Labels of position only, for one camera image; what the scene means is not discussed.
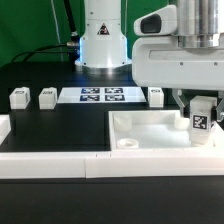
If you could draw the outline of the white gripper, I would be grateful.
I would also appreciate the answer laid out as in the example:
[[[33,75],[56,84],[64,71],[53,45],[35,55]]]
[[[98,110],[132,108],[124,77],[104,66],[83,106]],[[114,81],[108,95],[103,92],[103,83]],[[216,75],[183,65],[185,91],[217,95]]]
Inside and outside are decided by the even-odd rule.
[[[217,90],[216,120],[224,120],[224,4],[169,4],[134,22],[132,75],[142,87],[173,88],[180,115],[190,104],[182,89]]]

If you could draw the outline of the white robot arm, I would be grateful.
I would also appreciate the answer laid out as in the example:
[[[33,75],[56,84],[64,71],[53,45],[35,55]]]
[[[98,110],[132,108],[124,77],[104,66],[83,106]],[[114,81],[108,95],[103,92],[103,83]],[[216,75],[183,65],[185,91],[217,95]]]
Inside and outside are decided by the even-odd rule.
[[[127,58],[120,0],[84,0],[85,33],[76,64],[91,73],[132,65],[142,87],[170,88],[180,108],[183,91],[218,91],[216,120],[224,120],[224,0],[170,0],[133,24],[138,36]]]

